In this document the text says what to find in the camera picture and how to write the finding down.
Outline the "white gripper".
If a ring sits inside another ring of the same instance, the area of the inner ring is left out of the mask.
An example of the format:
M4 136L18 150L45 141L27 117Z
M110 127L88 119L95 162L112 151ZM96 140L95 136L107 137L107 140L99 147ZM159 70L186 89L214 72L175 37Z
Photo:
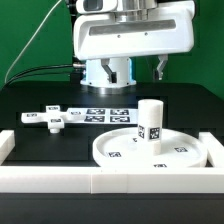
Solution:
M84 0L77 1L80 16L74 25L75 56L80 60L102 59L101 66L110 83L117 82L117 73L111 70L107 58L159 55L154 77L161 80L167 54L188 52L194 45L193 0L146 7L139 21L120 17L116 10L118 0L95 12L85 11L83 3Z

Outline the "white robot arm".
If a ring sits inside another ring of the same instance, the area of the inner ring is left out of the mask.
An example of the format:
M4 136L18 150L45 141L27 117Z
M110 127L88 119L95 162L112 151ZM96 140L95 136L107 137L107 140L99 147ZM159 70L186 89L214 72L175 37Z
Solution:
M154 75L163 76L168 56L192 49L194 0L77 0L75 56L85 63L81 85L116 94L136 85L133 57L156 56Z

